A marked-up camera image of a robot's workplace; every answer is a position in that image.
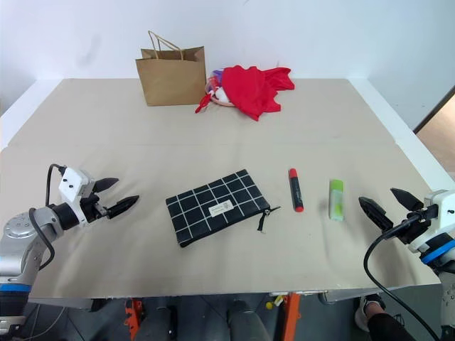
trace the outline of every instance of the zipper pull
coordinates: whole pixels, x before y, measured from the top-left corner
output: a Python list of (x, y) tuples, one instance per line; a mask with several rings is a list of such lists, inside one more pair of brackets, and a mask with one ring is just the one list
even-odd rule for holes
[(275, 208), (267, 208), (266, 210), (264, 210), (264, 212), (262, 212), (262, 217), (261, 217), (261, 219), (259, 219), (259, 226), (257, 227), (257, 231), (265, 233), (262, 231), (262, 229), (264, 227), (265, 217), (268, 217), (270, 215), (270, 213), (272, 213), (275, 210), (278, 210), (279, 208), (281, 208), (281, 206), (276, 206)]

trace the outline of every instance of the label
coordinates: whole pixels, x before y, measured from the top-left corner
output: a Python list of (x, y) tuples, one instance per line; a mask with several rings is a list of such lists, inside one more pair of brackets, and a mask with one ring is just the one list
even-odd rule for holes
[(224, 212), (231, 211), (233, 208), (234, 208), (234, 206), (232, 206), (231, 201), (226, 200), (226, 201), (219, 203), (218, 205), (209, 207), (208, 211), (210, 212), (210, 215), (212, 217), (216, 217), (217, 215), (220, 215)]

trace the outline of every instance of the brown paper bag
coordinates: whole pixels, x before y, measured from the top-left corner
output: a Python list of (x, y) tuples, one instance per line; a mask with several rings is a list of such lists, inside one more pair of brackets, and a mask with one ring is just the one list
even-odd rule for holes
[[(181, 50), (151, 31), (149, 35), (154, 49), (141, 49), (142, 59), (136, 59), (147, 105), (199, 104), (205, 95), (204, 47)], [(160, 42), (171, 50), (162, 51)]]

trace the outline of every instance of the table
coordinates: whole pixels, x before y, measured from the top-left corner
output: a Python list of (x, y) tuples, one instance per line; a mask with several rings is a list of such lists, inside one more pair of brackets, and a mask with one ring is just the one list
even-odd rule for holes
[[(1, 152), (0, 222), (44, 202), (47, 167), (64, 163), (120, 182), (103, 204), (140, 194), (127, 214), (72, 229), (31, 296), (144, 297), (199, 293), (371, 288), (365, 250), (379, 234), (358, 197), (375, 199), (395, 222), (405, 216), (389, 188), (429, 192), (387, 129), (347, 80), (296, 80), (277, 96), (282, 111), (255, 122), (210, 105), (147, 107), (139, 80), (63, 80)], [(306, 210), (293, 211), (295, 167)], [(246, 168), (282, 208), (181, 249), (164, 200)], [(328, 218), (328, 182), (345, 183), (345, 222)], [(51, 202), (58, 198), (58, 175)], [(370, 260), (387, 286), (436, 283), (400, 242)]]

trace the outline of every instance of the red marker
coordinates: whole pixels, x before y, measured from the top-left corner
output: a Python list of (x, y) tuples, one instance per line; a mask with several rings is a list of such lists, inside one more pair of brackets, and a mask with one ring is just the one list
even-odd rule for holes
[(296, 212), (304, 211), (304, 201), (302, 200), (299, 186), (299, 178), (297, 178), (297, 170), (291, 168), (289, 170), (289, 182), (291, 183), (292, 202)]

